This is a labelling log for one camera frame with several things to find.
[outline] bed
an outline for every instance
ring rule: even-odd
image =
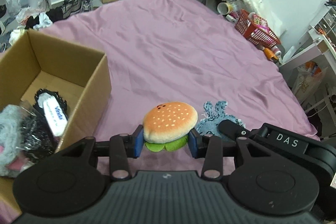
[[[203,104],[219,100],[248,130],[267,122],[318,140],[277,66],[196,0],[117,1],[44,32],[107,54],[112,92],[95,132],[98,141],[132,133],[163,102],[186,102],[202,118]],[[193,159],[188,146],[159,153],[144,147],[140,158],[129,160],[134,172],[200,172],[203,161]],[[100,159],[98,169],[107,174],[108,161]],[[233,160],[224,158],[224,173],[233,170]]]

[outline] white cable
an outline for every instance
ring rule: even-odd
[[[323,108],[321,108],[319,111],[315,112],[313,115],[311,116],[307,116],[307,118],[313,117],[315,114],[319,113],[321,110],[325,109],[327,105],[325,105]]]

